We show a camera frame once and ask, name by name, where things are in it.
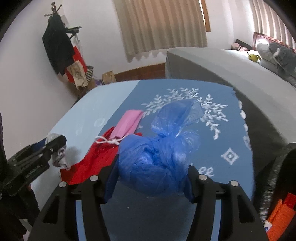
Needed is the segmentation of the pink face mask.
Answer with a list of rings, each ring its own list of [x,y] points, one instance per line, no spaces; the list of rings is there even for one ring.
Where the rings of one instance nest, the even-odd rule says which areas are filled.
[[[141,110],[127,110],[111,132],[110,136],[108,138],[104,136],[96,136],[95,142],[97,144],[118,146],[126,136],[134,134],[143,115],[144,112]]]

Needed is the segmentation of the large orange foam net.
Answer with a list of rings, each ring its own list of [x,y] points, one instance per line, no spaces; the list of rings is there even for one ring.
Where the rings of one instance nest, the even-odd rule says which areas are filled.
[[[284,200],[279,199],[275,208],[267,219],[273,224],[267,232],[268,240],[277,241],[295,216],[295,195],[288,193]]]

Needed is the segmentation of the blue plastic bag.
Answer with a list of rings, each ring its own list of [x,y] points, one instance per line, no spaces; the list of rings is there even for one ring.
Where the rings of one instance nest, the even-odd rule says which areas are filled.
[[[163,106],[151,123],[154,137],[129,135],[118,149],[120,181],[147,196],[182,192],[190,156],[200,145],[196,131],[187,127],[203,117],[201,104],[193,99]]]

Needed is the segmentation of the right beige curtain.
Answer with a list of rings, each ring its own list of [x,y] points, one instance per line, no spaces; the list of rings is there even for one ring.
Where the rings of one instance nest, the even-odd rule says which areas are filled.
[[[278,14],[262,0],[250,0],[255,32],[280,40],[295,49],[295,40]]]

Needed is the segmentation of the wooden coat rack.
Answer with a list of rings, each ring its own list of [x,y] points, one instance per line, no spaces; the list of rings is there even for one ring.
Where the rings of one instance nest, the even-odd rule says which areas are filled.
[[[81,50],[81,44],[80,44],[80,39],[78,37],[78,34],[80,33],[80,30],[82,29],[82,27],[81,26],[71,27],[66,16],[59,14],[60,8],[62,8],[62,4],[57,6],[55,2],[52,2],[51,13],[45,14],[44,17],[48,17],[48,23],[49,23],[53,16],[59,16],[62,20],[66,33],[69,39],[71,40],[72,45],[74,47],[77,47],[79,50]]]

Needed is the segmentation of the red plastic bag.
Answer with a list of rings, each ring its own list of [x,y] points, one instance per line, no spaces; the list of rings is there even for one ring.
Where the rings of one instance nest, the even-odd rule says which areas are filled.
[[[116,144],[94,142],[85,157],[69,170],[61,169],[61,180],[69,185],[79,184],[97,175],[103,167],[110,166],[118,153]]]

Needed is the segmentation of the black trash bin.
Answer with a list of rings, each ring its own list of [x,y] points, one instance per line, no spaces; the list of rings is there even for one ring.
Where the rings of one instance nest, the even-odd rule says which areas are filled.
[[[288,193],[295,195],[295,143],[285,146],[264,172],[258,180],[262,186],[257,186],[257,210],[263,224],[279,199]],[[295,216],[279,240],[295,240]]]

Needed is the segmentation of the left beige curtain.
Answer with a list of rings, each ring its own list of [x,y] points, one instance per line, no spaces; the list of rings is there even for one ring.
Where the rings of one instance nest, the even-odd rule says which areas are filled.
[[[206,47],[200,1],[114,1],[125,55],[178,47]]]

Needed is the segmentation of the grey tissue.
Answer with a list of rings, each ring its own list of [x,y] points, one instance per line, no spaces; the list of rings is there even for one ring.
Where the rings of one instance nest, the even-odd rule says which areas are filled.
[[[59,136],[60,135],[57,134],[57,133],[48,134],[48,136],[46,137],[46,140],[45,140],[45,144],[48,144],[49,142],[53,141],[54,139],[56,139]],[[57,168],[66,169],[67,171],[69,171],[70,168],[71,168],[71,166],[67,162],[66,157],[65,157],[66,147],[67,146],[64,145],[58,151],[53,152],[53,154],[51,155],[51,157],[52,157],[52,164],[53,164],[53,166],[55,166]]]

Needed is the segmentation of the brown paper bag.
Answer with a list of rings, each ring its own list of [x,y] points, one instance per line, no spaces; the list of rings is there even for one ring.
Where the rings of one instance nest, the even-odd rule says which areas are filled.
[[[102,81],[103,81],[104,85],[116,83],[116,78],[115,78],[113,71],[108,71],[106,73],[103,73],[102,74]]]

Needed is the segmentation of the white medicine box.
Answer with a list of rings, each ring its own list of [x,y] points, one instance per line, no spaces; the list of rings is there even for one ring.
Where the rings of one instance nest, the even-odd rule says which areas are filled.
[[[268,220],[265,220],[265,222],[264,222],[264,230],[266,232],[268,232],[272,228],[272,226],[273,226],[272,223],[270,223]]]

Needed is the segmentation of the blue tree print tablecloth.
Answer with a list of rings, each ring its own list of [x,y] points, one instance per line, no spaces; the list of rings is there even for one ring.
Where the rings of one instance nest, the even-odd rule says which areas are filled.
[[[91,90],[53,127],[69,170],[33,187],[29,240],[245,240],[254,233],[252,149],[231,87],[126,81]]]

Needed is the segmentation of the grey folded pillows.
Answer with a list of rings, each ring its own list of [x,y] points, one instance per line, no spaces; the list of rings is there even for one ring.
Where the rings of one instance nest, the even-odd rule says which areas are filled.
[[[295,71],[292,75],[287,74],[273,59],[273,54],[269,51],[269,45],[259,43],[257,52],[261,57],[260,65],[278,75],[283,80],[295,87]]]

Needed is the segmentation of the pink black bag on bed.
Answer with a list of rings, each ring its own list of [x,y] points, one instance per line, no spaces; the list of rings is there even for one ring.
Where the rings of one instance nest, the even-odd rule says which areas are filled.
[[[252,46],[246,44],[245,42],[236,39],[236,41],[231,45],[231,50],[236,50],[236,51],[250,51],[253,50]]]

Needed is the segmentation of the striped basket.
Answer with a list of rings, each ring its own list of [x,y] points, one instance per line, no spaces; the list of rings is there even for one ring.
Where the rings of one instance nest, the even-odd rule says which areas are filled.
[[[93,78],[93,71],[94,71],[94,67],[88,65],[87,71],[85,73],[87,82],[89,82]]]

